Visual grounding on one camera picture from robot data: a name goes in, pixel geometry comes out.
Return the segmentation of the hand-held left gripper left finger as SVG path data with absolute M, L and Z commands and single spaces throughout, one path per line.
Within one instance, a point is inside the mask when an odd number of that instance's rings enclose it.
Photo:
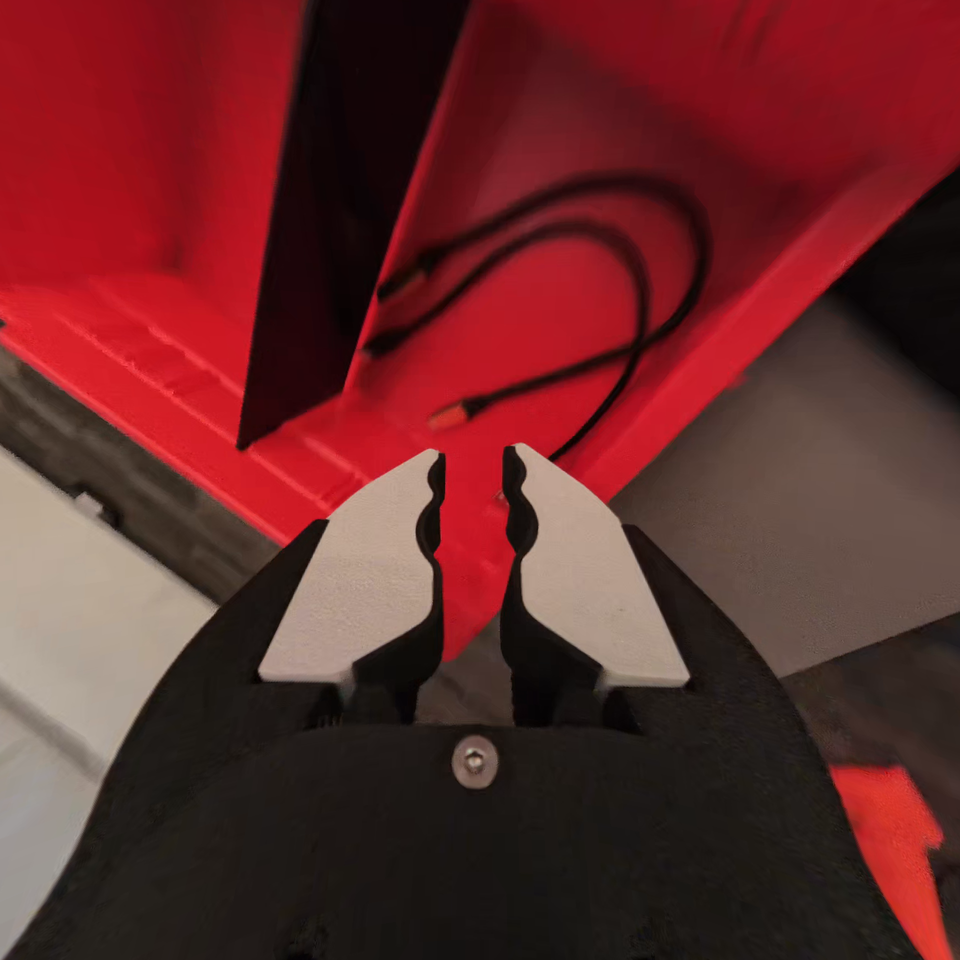
M 444 645 L 446 456 L 428 448 L 328 517 L 259 665 L 267 682 L 421 684 Z

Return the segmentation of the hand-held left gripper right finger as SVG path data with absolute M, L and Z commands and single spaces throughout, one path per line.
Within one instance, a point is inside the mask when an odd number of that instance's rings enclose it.
M 513 560 L 501 648 L 515 679 L 594 690 L 679 689 L 690 671 L 624 526 L 525 443 L 503 452 Z

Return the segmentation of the red plastic bin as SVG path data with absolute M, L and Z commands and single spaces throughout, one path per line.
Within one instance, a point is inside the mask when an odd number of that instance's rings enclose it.
M 2 343 L 284 545 L 446 455 L 618 494 L 958 166 L 958 2 L 469 2 L 342 392 L 236 448 L 307 2 L 2 2 Z

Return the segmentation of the black bin divider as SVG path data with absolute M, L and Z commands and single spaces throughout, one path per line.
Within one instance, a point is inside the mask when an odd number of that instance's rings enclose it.
M 237 450 L 344 390 L 469 7 L 306 3 Z

